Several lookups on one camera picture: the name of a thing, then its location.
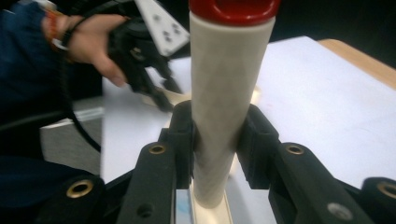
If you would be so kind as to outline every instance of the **red cap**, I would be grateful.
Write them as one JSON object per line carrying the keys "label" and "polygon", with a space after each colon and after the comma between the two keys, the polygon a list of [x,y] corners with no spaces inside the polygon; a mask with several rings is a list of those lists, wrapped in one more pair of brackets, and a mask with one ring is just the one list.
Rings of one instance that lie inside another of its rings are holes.
{"label": "red cap", "polygon": [[280,0],[190,0],[190,11],[209,21],[255,25],[275,16]]}

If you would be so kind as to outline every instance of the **cylindrical container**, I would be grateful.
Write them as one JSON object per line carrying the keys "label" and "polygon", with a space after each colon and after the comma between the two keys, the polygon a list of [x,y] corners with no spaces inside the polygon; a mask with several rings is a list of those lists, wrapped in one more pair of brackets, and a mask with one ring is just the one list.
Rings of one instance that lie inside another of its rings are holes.
{"label": "cylindrical container", "polygon": [[217,206],[279,0],[190,0],[194,195]]}

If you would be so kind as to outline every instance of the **black cable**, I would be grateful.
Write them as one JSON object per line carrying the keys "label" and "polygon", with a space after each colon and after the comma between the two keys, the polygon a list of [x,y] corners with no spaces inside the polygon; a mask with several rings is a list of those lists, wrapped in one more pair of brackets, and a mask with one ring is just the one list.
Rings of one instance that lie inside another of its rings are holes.
{"label": "black cable", "polygon": [[[83,0],[79,1],[78,5],[73,7],[72,12],[73,13],[78,13],[82,6],[87,3],[88,0]],[[67,78],[67,68],[68,68],[68,61],[67,61],[67,46],[68,43],[72,37],[73,32],[88,18],[95,14],[99,13],[104,13],[110,9],[113,9],[114,7],[119,7],[119,2],[116,1],[109,1],[106,3],[103,3],[102,5],[88,11],[84,15],[82,15],[83,19],[79,21],[74,27],[71,29],[67,30],[64,33],[64,38],[62,39],[61,42],[61,47],[60,50],[62,51],[61,53],[61,73],[60,73],[60,86],[61,86],[61,92],[62,96],[64,98],[64,109],[66,111],[67,117],[69,117],[71,120],[73,120],[73,123],[78,130],[78,132],[82,135],[82,137],[93,147],[95,148],[98,152],[101,152],[101,146],[91,138],[91,136],[85,131],[85,129],[82,127],[81,123],[76,117],[76,114],[74,113],[73,109],[73,100],[70,96],[69,92],[69,85],[68,85],[68,78]]]}

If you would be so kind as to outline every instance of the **white table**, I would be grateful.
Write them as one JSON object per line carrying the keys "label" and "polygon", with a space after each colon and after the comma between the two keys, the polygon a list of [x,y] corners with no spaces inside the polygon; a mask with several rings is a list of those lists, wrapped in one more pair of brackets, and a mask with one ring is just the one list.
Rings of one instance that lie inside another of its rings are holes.
{"label": "white table", "polygon": [[[190,59],[170,66],[189,91]],[[358,188],[369,176],[396,179],[396,90],[307,37],[270,44],[257,85],[258,107],[280,140],[309,147],[335,178]],[[104,92],[101,173],[108,182],[134,168],[170,115],[143,104],[129,87],[104,80]],[[275,223],[268,192],[249,189],[239,166],[226,190],[234,223]],[[188,223],[187,193],[177,197],[178,223]]]}

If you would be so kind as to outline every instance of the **gray floor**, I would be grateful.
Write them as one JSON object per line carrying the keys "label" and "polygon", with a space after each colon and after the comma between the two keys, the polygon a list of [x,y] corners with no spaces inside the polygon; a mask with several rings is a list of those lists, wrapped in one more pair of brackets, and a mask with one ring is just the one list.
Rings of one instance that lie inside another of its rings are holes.
{"label": "gray floor", "polygon": [[[102,97],[75,102],[74,109],[84,129],[99,144],[102,134]],[[78,133],[70,120],[41,129],[41,142],[47,161],[100,173],[100,153]]]}

